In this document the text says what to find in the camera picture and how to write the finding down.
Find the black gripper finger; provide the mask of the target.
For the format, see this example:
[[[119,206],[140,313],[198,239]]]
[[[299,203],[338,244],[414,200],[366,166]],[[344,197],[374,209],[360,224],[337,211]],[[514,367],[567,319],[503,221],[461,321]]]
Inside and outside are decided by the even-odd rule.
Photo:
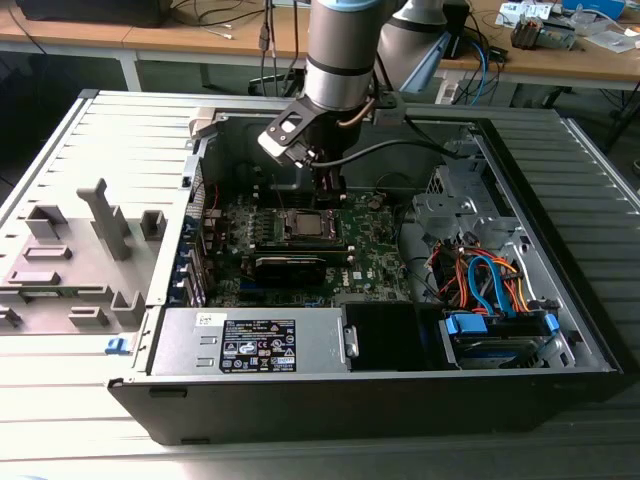
[[[340,167],[315,169],[313,185],[312,206],[316,209],[337,209],[346,199],[346,181]]]

